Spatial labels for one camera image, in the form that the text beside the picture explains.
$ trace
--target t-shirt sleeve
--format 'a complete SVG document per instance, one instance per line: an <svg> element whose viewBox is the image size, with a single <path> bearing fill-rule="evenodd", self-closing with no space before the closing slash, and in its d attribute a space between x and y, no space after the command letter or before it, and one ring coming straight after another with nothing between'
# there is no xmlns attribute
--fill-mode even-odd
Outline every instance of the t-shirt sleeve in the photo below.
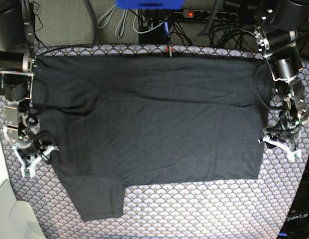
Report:
<svg viewBox="0 0 309 239"><path fill-rule="evenodd" d="M60 178L83 221L123 215L125 188L112 178L66 176Z"/></svg>

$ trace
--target blue box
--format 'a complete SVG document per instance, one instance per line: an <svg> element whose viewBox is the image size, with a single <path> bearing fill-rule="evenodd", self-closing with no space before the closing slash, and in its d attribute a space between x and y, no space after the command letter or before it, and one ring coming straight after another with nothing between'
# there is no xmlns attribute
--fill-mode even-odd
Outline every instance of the blue box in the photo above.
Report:
<svg viewBox="0 0 309 239"><path fill-rule="evenodd" d="M185 0L116 0L122 9L181 9Z"/></svg>

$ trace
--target power strip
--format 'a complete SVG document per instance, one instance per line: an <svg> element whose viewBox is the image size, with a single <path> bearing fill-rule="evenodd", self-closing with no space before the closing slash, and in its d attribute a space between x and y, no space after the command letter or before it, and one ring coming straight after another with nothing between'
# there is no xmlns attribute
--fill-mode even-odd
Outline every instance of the power strip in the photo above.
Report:
<svg viewBox="0 0 309 239"><path fill-rule="evenodd" d="M209 19L210 13L211 11L207 10L184 9L183 17L192 19ZM218 11L215 15L214 20L237 22L238 14Z"/></svg>

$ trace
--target patterned tablecloth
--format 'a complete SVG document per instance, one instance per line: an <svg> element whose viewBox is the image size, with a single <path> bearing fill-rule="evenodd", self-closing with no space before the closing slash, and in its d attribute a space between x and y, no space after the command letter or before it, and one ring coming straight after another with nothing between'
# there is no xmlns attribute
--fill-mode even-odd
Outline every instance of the patterned tablecloth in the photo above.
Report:
<svg viewBox="0 0 309 239"><path fill-rule="evenodd" d="M160 45L102 45L94 48L40 49L54 56L166 55ZM175 46L175 54L261 59L260 54L209 47ZM299 74L309 104L309 63ZM278 102L274 95L271 105ZM292 205L309 156L309 123L302 131L303 157L295 163L279 148L263 154L257 180L132 186L126 189L124 216L83 223L50 166L39 164L33 179L22 178L20 164L3 139L4 99L0 97L0 132L11 183L18 200L27 201L48 239L275 239ZM274 115L269 114L269 124Z"/></svg>

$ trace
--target black t-shirt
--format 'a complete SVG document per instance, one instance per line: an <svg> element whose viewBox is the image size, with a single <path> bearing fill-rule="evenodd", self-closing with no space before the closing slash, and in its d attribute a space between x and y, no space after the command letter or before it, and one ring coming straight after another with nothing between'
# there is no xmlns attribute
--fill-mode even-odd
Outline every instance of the black t-shirt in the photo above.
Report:
<svg viewBox="0 0 309 239"><path fill-rule="evenodd" d="M255 179L267 112L260 61L38 57L34 103L52 166L84 221L122 216L130 185ZM269 101L272 81L258 87Z"/></svg>

